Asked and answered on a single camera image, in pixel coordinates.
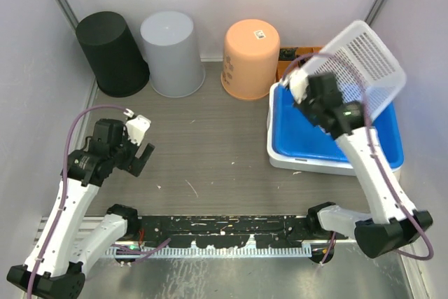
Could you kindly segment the grey bucket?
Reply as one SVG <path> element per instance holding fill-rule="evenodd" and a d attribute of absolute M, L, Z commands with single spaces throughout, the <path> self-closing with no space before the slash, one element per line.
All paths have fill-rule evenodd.
<path fill-rule="evenodd" d="M 160 11 L 141 24 L 150 84 L 160 95 L 187 97 L 205 79 L 194 22 L 178 11 Z"/>

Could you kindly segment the blue perforated basket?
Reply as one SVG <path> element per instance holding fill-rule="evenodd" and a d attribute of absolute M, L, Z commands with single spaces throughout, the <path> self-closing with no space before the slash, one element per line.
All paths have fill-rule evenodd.
<path fill-rule="evenodd" d="M 352 22 L 303 66 L 294 69 L 304 70 L 308 82 L 313 75 L 334 73 L 345 102 L 361 102 L 367 97 L 371 120 L 383 112 L 406 84 L 405 72 L 397 59 L 362 20 Z"/>

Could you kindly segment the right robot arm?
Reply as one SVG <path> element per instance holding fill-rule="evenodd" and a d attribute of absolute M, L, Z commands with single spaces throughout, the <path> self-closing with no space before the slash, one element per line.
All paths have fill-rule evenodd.
<path fill-rule="evenodd" d="M 345 102 L 331 72 L 309 76 L 295 70 L 288 75 L 286 87 L 302 115 L 329 134 L 345 154 L 370 209 L 364 214 L 333 202 L 314 206 L 307 214 L 308 233 L 317 239 L 329 232 L 352 238 L 369 258 L 391 251 L 406 256 L 402 248 L 422 239 L 428 253 L 418 260 L 430 260 L 434 250 L 426 231 L 433 218 L 418 210 L 401 188 L 368 116 L 367 101 Z"/>

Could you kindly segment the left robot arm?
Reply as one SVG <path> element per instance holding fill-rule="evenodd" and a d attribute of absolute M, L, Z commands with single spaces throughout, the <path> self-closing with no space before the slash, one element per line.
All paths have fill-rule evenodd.
<path fill-rule="evenodd" d="M 75 239 L 84 215 L 104 180 L 114 169 L 139 176 L 154 150 L 137 151 L 149 130 L 149 119 L 138 115 L 123 122 L 100 119 L 87 149 L 67 158 L 55 204 L 39 240 L 21 265 L 14 265 L 7 281 L 40 298 L 77 298 L 92 266 L 117 240 L 132 240 L 140 232 L 136 209 L 115 204 L 80 243 Z"/>

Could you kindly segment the black bucket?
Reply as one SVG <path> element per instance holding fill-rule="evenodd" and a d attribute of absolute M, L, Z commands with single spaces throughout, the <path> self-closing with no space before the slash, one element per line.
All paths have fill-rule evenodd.
<path fill-rule="evenodd" d="M 150 71 L 124 17 L 102 11 L 83 18 L 76 38 L 99 89 L 110 97 L 129 97 L 143 89 Z"/>

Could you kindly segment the orange bucket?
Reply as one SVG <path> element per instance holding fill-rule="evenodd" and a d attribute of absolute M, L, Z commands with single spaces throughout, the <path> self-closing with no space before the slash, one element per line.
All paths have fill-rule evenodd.
<path fill-rule="evenodd" d="M 226 32 L 221 83 L 232 97 L 257 100 L 269 94 L 276 80 L 280 37 L 268 22 L 240 20 Z"/>

